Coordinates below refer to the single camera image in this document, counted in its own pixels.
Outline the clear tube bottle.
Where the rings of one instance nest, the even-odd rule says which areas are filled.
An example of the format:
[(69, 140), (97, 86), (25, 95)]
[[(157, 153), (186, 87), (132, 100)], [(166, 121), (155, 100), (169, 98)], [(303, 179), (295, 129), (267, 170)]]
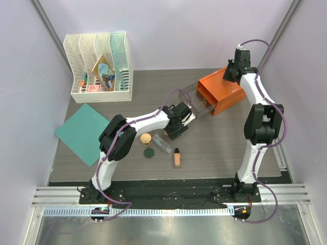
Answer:
[(152, 137), (153, 142), (165, 153), (171, 154), (172, 148), (170, 145), (164, 141), (158, 134), (153, 135)]

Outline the clear drawer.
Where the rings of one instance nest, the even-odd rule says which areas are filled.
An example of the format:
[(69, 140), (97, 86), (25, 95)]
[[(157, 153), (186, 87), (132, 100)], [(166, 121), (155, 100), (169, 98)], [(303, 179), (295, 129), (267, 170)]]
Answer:
[(213, 101), (210, 96), (206, 98), (197, 87), (198, 82), (185, 87), (179, 92), (179, 99), (190, 105), (195, 118), (199, 119), (207, 114), (213, 114), (217, 102)]

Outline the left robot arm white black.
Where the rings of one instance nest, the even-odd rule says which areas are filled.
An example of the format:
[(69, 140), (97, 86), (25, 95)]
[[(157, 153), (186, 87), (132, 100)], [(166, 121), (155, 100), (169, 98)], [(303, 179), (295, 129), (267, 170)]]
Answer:
[(92, 203), (105, 203), (114, 170), (125, 158), (135, 138), (154, 130), (163, 129), (171, 140), (188, 129), (188, 124), (196, 118), (192, 106), (184, 102), (177, 106), (161, 106), (159, 109), (138, 117), (125, 118), (116, 115), (99, 136), (100, 158), (96, 172), (85, 189), (86, 198)]

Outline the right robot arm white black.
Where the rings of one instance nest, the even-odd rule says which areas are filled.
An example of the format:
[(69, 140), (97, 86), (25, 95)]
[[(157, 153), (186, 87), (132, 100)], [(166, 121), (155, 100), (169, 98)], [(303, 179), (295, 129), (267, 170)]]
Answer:
[(246, 152), (230, 188), (231, 197), (238, 202), (256, 193), (263, 156), (279, 136), (284, 107), (276, 104), (262, 85), (258, 69), (251, 66), (250, 51), (238, 46), (228, 61), (223, 79), (241, 86), (251, 109), (244, 125)]

